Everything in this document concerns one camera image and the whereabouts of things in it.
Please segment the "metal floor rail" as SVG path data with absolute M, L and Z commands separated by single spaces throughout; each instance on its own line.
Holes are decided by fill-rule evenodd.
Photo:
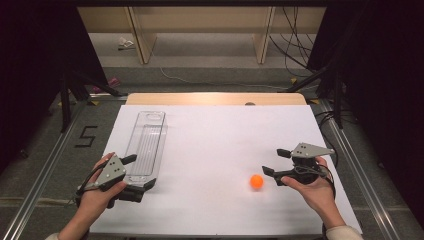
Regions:
M 337 140 L 337 144 L 349 165 L 352 174 L 361 190 L 361 193 L 367 202 L 369 210 L 372 212 L 373 217 L 379 226 L 379 229 L 384 236 L 385 240 L 400 240 L 398 231 L 396 230 L 393 220 L 386 210 L 381 198 L 378 196 L 376 189 L 373 187 L 371 179 L 366 176 L 365 168 L 355 153 L 351 143 L 349 142 L 340 119 L 341 111 L 336 110 L 331 106 L 328 100 L 323 100 L 321 104 L 323 111 L 332 112 L 333 115 L 329 118 L 329 126 L 332 133 Z
M 37 176 L 31 180 L 31 188 L 22 200 L 14 202 L 8 200 L 7 204 L 18 206 L 18 210 L 10 221 L 6 233 L 1 237 L 1 240 L 19 240 L 27 222 L 33 213 L 36 204 L 44 191 L 48 180 L 50 179 L 54 168 L 56 167 L 65 147 L 72 134 L 76 121 L 86 106 L 86 102 L 78 102 L 71 111 L 71 119 L 68 125 L 60 132 L 55 139 L 54 146 L 49 152 L 49 156 L 43 161 L 43 166 L 37 173 Z

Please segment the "pink object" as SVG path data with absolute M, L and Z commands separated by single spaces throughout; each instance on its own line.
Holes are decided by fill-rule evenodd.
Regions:
M 108 81 L 108 83 L 107 83 L 107 87 L 108 87 L 108 88 L 114 88 L 114 87 L 117 87 L 117 86 L 119 86 L 119 85 L 120 85 L 120 81 L 119 81 L 116 77 L 111 78 L 111 79 Z M 99 94 L 99 93 L 104 92 L 104 89 L 103 89 L 103 88 L 100 88 L 100 87 L 98 87 L 98 86 L 94 86 L 94 87 L 92 88 L 92 90 L 93 90 L 93 93 L 94 93 L 94 94 Z

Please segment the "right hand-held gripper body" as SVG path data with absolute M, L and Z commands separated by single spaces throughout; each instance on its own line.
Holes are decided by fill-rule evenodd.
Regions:
M 307 185 L 314 182 L 318 177 L 324 177 L 324 171 L 317 163 L 319 156 L 334 153 L 333 149 L 320 147 L 308 143 L 299 143 L 294 150 L 291 150 L 293 169 L 285 171 L 283 176 L 289 176 L 298 182 Z

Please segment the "wooden shelf unit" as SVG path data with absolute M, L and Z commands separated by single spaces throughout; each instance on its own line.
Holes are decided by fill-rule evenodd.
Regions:
M 130 33 L 142 64 L 159 33 L 246 33 L 257 62 L 266 59 L 272 34 L 316 34 L 324 7 L 80 7 L 89 33 Z

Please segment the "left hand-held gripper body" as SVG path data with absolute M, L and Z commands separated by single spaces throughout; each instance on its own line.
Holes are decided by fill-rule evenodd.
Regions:
M 105 163 L 104 167 L 102 168 L 102 172 L 94 183 L 94 186 L 105 192 L 109 190 L 114 184 L 122 181 L 125 176 L 125 165 L 122 164 L 121 158 L 119 158 L 117 155 L 114 155 Z M 127 185 L 121 193 L 109 201 L 107 208 L 111 209 L 114 206 L 116 200 L 140 203 L 143 195 L 144 191 L 142 187 Z

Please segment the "white crumpled object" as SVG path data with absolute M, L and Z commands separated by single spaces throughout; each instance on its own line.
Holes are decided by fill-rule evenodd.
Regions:
M 130 40 L 127 40 L 124 37 L 120 37 L 118 40 L 118 49 L 119 50 L 129 50 L 134 48 L 134 43 Z

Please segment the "dark curtain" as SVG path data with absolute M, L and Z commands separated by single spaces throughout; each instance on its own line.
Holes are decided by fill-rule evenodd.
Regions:
M 0 173 L 35 132 L 62 80 L 81 86 L 106 76 L 75 6 L 0 0 Z
M 324 0 L 309 66 L 335 55 L 352 23 L 346 97 L 391 180 L 424 228 L 424 0 Z

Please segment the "person's left hand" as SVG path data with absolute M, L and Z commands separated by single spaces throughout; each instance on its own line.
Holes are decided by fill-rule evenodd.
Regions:
M 99 189 L 84 192 L 77 213 L 84 219 L 89 217 L 97 219 L 105 211 L 109 201 L 121 193 L 125 187 L 126 183 L 120 181 L 105 192 Z

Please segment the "black metal stand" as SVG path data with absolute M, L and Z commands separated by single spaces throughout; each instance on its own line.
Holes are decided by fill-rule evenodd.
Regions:
M 315 80 L 320 79 L 321 82 L 318 85 L 317 94 L 327 96 L 329 93 L 333 93 L 333 111 L 334 119 L 339 129 L 343 128 L 341 120 L 341 103 L 342 103 L 342 80 L 338 67 L 329 63 L 322 67 L 311 76 L 306 77 L 294 86 L 289 87 L 286 93 L 295 93 L 298 90 L 306 87 Z
M 113 97 L 125 97 L 127 93 L 121 93 L 107 84 L 107 81 L 100 82 L 87 74 L 78 71 L 67 71 L 60 80 L 60 98 L 62 109 L 62 132 L 65 132 L 71 124 L 71 103 L 69 93 L 72 93 L 77 101 L 88 101 L 90 94 L 86 85 L 98 87 L 100 90 Z

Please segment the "clear plastic container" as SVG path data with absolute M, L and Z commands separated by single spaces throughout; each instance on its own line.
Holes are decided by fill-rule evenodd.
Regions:
M 167 129 L 165 112 L 138 113 L 126 151 L 137 158 L 127 165 L 127 182 L 142 186 L 158 177 Z

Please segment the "person's right hand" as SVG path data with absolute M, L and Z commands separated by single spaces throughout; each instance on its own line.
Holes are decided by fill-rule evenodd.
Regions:
M 301 194 L 308 206 L 319 215 L 327 228 L 343 226 L 345 221 L 335 202 L 333 177 L 328 171 L 327 162 L 322 157 L 316 157 L 315 160 L 327 171 L 325 177 L 318 177 L 308 185 L 301 184 L 288 176 L 282 177 L 281 181 Z

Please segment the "white table sheet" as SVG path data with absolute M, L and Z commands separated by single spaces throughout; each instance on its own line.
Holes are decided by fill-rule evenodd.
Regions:
M 279 237 L 321 231 L 296 191 L 252 175 L 291 168 L 279 148 L 324 140 L 312 110 L 298 106 L 165 106 L 168 131 L 158 179 L 139 203 L 119 201 L 95 234 L 142 237 Z

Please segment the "orange ball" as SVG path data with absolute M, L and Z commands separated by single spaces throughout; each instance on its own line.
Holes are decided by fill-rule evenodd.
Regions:
M 260 189 L 264 184 L 264 180 L 260 175 L 255 174 L 251 176 L 249 183 L 253 189 Z

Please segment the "wooden board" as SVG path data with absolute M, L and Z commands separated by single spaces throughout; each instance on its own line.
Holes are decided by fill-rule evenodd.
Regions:
M 132 93 L 127 97 L 127 105 L 306 105 L 299 93 Z

